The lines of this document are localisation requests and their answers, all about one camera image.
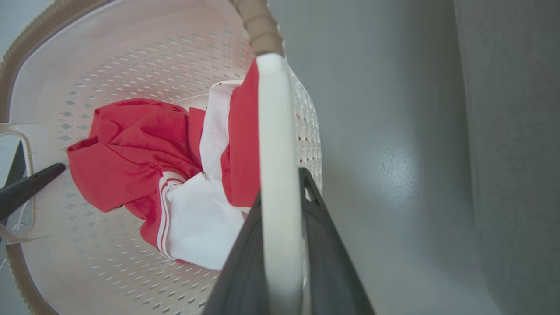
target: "laundry basket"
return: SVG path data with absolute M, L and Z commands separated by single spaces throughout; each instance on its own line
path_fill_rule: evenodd
M 68 163 L 96 108 L 129 98 L 199 106 L 213 83 L 243 78 L 255 55 L 267 278 L 291 290 L 302 273 L 297 167 L 321 189 L 320 139 L 262 0 L 56 1 L 4 59 L 0 132 L 22 137 L 28 174 Z M 220 273 L 166 259 L 141 223 L 89 205 L 68 171 L 48 184 L 30 228 L 7 240 L 33 314 L 200 314 Z

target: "red and white clothing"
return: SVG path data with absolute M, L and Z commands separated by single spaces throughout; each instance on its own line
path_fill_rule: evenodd
M 164 256 L 221 270 L 259 191 L 258 72 L 212 86 L 207 111 L 148 99 L 98 108 L 68 148 L 72 178 L 103 212 L 124 205 Z

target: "red garment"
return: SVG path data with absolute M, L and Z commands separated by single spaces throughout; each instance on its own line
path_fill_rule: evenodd
M 158 248 L 159 181 L 163 172 L 186 180 L 202 171 L 203 123 L 204 111 L 191 109 L 187 116 L 180 106 L 155 100 L 98 108 L 89 138 L 68 148 L 72 178 L 84 199 L 101 211 L 124 205 L 145 220 L 140 233 Z
M 230 144 L 222 154 L 222 184 L 232 206 L 250 207 L 260 190 L 259 71 L 256 59 L 231 95 Z

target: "white fabric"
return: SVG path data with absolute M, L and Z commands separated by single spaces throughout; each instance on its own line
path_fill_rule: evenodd
M 167 253 L 172 259 L 222 270 L 243 226 L 241 213 L 203 173 L 168 187 Z
M 200 159 L 202 170 L 208 179 L 215 184 L 216 189 L 226 198 L 222 184 L 223 151 L 230 143 L 229 116 L 230 98 L 234 89 L 240 86 L 243 80 L 229 80 L 216 83 L 210 87 L 208 94 L 208 107 L 204 116 L 204 127 L 200 138 Z M 248 213 L 249 207 L 235 207 L 239 211 Z

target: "gray floor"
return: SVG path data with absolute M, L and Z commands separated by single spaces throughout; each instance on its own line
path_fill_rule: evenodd
M 378 314 L 499 314 L 475 242 L 452 2 L 270 2 L 317 108 L 325 199 Z M 25 314 L 5 309 L 8 280 L 0 313 Z

